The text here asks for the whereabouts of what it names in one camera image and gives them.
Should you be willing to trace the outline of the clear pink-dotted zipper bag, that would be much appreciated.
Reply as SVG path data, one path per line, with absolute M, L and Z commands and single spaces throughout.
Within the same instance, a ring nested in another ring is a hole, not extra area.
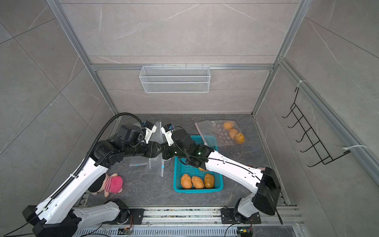
M 201 122 L 195 122 L 194 125 L 204 144 L 209 147 L 237 145 L 234 139 L 231 139 L 229 137 L 229 130 L 223 129 L 223 123 L 225 121 L 234 120 L 205 120 Z M 234 128 L 237 129 L 239 133 L 242 133 L 237 122 L 234 121 L 234 123 Z

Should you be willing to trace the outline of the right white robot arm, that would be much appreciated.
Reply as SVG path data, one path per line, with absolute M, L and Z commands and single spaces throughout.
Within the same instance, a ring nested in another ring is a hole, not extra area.
M 219 173 L 251 192 L 247 197 L 240 198 L 234 208 L 238 222 L 246 222 L 257 212 L 271 216 L 279 214 L 277 203 L 281 185 L 273 169 L 240 164 L 211 147 L 197 145 L 184 129 L 174 129 L 171 124 L 165 125 L 161 132 L 166 139 L 162 145 L 164 159 L 177 157 L 186 165 Z

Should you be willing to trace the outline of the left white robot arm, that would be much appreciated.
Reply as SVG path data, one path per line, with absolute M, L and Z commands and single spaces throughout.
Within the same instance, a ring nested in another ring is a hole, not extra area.
M 125 157 L 155 158 L 159 144 L 150 138 L 157 127 L 143 123 L 142 127 L 123 125 L 107 140 L 95 140 L 88 154 L 74 173 L 47 199 L 26 207 L 22 214 L 33 225 L 36 237 L 71 237 L 76 231 L 103 222 L 125 223 L 130 212 L 120 199 L 90 208 L 76 208 L 75 204 L 86 191 L 109 193 L 116 176 L 108 170 Z

